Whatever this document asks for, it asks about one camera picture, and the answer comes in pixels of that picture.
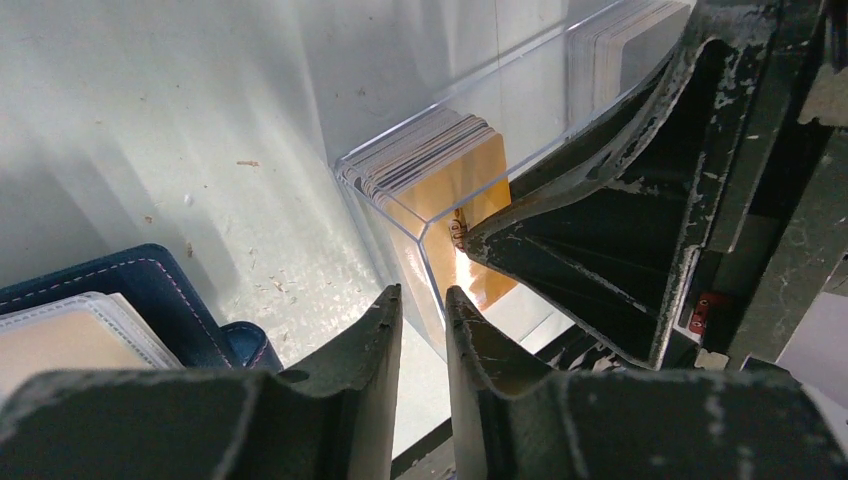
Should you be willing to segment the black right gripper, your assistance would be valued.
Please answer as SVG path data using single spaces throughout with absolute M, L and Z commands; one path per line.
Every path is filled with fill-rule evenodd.
M 701 348 L 729 368 L 776 362 L 812 303 L 847 272 L 847 124 L 842 1 L 785 1 L 765 76 L 699 257 Z M 521 199 L 589 160 L 631 124 L 669 61 L 510 181 Z

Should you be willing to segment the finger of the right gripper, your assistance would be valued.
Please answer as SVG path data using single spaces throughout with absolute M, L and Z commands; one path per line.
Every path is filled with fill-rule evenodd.
M 473 227 L 469 257 L 570 315 L 625 361 L 660 367 L 736 140 L 736 51 L 684 42 L 634 121 L 589 160 Z

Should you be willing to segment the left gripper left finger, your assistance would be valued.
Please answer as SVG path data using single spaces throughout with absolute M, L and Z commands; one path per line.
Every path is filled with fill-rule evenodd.
M 362 317 L 280 373 L 71 370 L 1 411 L 5 479 L 386 479 L 403 303 Z

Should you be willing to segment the blue card holder wallet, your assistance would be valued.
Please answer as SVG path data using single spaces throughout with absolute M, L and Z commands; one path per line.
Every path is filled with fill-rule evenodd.
M 63 369 L 283 364 L 250 322 L 220 326 L 172 254 L 144 244 L 1 290 L 1 393 Z

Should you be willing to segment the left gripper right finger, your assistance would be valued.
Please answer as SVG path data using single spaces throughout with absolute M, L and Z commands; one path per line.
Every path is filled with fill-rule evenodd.
M 843 479 L 847 456 L 789 374 L 562 371 L 447 290 L 461 479 Z

